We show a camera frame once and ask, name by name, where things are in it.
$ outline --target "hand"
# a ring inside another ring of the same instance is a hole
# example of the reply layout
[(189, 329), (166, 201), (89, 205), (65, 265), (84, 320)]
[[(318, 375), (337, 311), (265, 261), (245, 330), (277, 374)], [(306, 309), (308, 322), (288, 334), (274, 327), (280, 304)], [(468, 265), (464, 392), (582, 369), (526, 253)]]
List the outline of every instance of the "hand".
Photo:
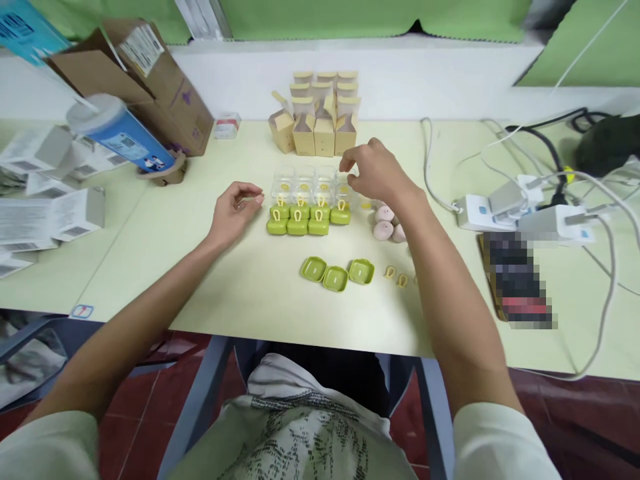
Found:
[(223, 251), (228, 249), (240, 240), (264, 199), (262, 188), (233, 182), (215, 202), (211, 230), (203, 243)]
[(391, 205), (398, 200), (400, 194), (419, 190), (402, 170), (398, 160), (377, 138), (372, 138), (366, 145), (347, 150), (342, 156), (339, 169), (341, 172), (348, 172), (354, 164), (358, 165), (360, 175), (351, 174), (347, 181), (356, 192), (370, 199), (382, 200)]

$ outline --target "pink ball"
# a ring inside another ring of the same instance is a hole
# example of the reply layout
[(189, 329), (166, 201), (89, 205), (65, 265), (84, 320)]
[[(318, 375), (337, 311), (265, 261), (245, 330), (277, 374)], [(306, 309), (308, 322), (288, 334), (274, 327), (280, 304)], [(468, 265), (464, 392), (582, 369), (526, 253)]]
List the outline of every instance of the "pink ball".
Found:
[(393, 238), (393, 240), (395, 240), (398, 243), (407, 241), (407, 237), (405, 236), (405, 230), (404, 228), (402, 228), (402, 225), (400, 225), (399, 223), (398, 225), (395, 226), (393, 230), (393, 235), (391, 237)]
[(395, 217), (395, 214), (391, 211), (391, 209), (387, 206), (378, 208), (378, 211), (375, 212), (375, 220), (376, 221), (388, 221), (390, 222)]
[(373, 228), (373, 236), (378, 240), (388, 240), (393, 234), (393, 225), (388, 221), (378, 222)]

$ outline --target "red tile floor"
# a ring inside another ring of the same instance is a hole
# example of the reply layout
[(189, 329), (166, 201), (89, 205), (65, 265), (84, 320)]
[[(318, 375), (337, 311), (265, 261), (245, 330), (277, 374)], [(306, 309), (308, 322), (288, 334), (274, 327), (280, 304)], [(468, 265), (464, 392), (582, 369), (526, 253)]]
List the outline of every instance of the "red tile floor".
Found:
[[(100, 424), (100, 472), (104, 480), (152, 480), (187, 398), (208, 335), (166, 332), (151, 360), (178, 357), (173, 367), (127, 379)], [(640, 454), (640, 384), (590, 377), (577, 383), (521, 371), (511, 378), (527, 415), (565, 480), (638, 478), (638, 470), (585, 440), (588, 429)], [(216, 412), (224, 400), (244, 393), (233, 354), (227, 362)], [(33, 405), (0, 415), (0, 440)], [(391, 437), (402, 447), (420, 480), (429, 479), (429, 460), (415, 375), (391, 418)]]

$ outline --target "white wall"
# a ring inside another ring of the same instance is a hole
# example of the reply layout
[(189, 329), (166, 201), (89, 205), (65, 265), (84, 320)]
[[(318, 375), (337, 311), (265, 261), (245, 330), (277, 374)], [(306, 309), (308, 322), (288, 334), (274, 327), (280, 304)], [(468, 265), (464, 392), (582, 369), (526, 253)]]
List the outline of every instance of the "white wall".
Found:
[[(624, 113), (640, 106), (638, 88), (513, 87), (542, 52), (527, 35), (518, 45), (407, 35), (389, 39), (202, 42), (173, 55), (214, 115), (266, 119), (270, 92), (289, 93), (294, 70), (358, 70), (366, 120), (494, 117), (529, 121), (587, 106)], [(72, 99), (20, 59), (0, 57), (0, 118), (60, 120)]]

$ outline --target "shirt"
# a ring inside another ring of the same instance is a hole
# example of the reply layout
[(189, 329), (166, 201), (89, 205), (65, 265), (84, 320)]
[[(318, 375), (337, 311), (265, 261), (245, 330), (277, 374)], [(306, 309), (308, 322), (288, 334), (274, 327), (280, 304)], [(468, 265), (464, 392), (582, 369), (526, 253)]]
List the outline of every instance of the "shirt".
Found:
[[(247, 395), (225, 403), (172, 479), (414, 479), (389, 420), (270, 353)], [(531, 422), (503, 405), (466, 405), (453, 422), (456, 480), (559, 480)], [(98, 430), (88, 413), (48, 415), (0, 443), (3, 479), (98, 479)]]

